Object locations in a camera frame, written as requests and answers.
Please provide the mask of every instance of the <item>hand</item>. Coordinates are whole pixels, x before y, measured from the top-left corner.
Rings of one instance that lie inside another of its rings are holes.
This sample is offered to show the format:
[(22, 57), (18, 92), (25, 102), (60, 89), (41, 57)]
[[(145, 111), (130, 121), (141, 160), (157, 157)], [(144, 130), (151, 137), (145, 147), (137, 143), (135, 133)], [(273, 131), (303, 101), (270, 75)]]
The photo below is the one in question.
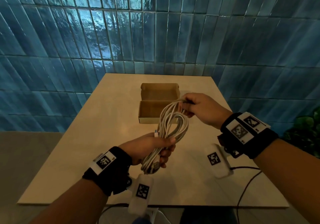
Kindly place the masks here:
[(232, 112), (219, 105), (213, 98), (203, 93), (186, 93), (182, 98), (194, 102), (194, 104), (180, 103), (179, 111), (186, 110), (184, 113), (188, 118), (196, 115), (200, 121), (207, 125), (220, 129), (225, 120), (232, 115)]
[(168, 147), (169, 149), (160, 152), (160, 167), (166, 168), (166, 162), (176, 147), (174, 144), (176, 139), (154, 137), (154, 135), (149, 133), (119, 146), (132, 158), (132, 165), (141, 163), (142, 158), (148, 156), (154, 149)]

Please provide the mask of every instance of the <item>white cable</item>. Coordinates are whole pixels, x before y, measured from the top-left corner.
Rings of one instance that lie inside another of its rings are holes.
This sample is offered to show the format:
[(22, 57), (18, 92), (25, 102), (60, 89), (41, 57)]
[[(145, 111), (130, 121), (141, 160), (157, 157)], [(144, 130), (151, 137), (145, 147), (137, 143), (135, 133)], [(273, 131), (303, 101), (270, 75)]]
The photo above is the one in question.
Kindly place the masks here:
[[(181, 101), (186, 102), (184, 99), (177, 99), (162, 110), (157, 129), (159, 137), (174, 137), (176, 139), (175, 144), (183, 138), (189, 127), (188, 117), (183, 114), (184, 110), (182, 113), (178, 112), (178, 104)], [(174, 119), (177, 119), (177, 126), (170, 133), (170, 127), (174, 122)], [(142, 159), (141, 170), (144, 172), (144, 174), (154, 174), (159, 169), (160, 152), (162, 149), (163, 148), (157, 148), (147, 157)]]

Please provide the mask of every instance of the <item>gray floor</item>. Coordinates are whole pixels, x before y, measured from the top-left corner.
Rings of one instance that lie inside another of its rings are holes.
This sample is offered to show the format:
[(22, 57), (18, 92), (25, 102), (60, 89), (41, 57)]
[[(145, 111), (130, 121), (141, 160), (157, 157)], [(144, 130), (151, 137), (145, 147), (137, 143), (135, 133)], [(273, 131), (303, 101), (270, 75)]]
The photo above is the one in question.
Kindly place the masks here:
[[(54, 149), (61, 133), (0, 132), (0, 224), (28, 223), (45, 206), (20, 206), (16, 202)], [(160, 209), (171, 224), (178, 224), (182, 208)], [(241, 224), (308, 224), (294, 209), (239, 210)], [(102, 216), (101, 224), (130, 224), (134, 216), (125, 208), (114, 208)], [(167, 224), (157, 214), (155, 224)]]

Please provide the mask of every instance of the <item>tabletop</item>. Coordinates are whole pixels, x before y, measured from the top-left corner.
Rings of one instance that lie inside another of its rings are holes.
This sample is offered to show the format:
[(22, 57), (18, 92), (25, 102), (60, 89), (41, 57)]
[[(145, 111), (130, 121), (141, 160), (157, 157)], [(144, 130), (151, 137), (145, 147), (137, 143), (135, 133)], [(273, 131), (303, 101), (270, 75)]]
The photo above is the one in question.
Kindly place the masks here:
[[(112, 146), (132, 140), (157, 128), (139, 124), (138, 110), (142, 83), (178, 83), (180, 95), (205, 93), (230, 109), (211, 77), (139, 74), (106, 74), (74, 119), (69, 129), (43, 164), (19, 199), (19, 204), (49, 204), (76, 183), (89, 163)], [(203, 124), (196, 117), (177, 144), (166, 169), (153, 174), (150, 205), (156, 206), (237, 206), (248, 181), (257, 173), (253, 169), (236, 169), (234, 174), (215, 179), (203, 149), (219, 144), (220, 131)], [(242, 155), (227, 158), (231, 166), (253, 166)], [(140, 166), (131, 166), (136, 178)], [(108, 204), (129, 203), (130, 191), (109, 197)], [(256, 177), (244, 194), (240, 206), (288, 207), (288, 202), (264, 175)]]

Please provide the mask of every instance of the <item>cardboard box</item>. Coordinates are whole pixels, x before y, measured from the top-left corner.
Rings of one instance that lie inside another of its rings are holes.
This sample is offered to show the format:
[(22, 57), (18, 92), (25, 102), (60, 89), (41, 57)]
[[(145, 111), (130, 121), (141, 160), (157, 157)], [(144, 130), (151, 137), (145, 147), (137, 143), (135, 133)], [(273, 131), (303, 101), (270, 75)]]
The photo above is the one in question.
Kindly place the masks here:
[(139, 123), (158, 124), (162, 110), (179, 97), (179, 85), (176, 83), (142, 83)]

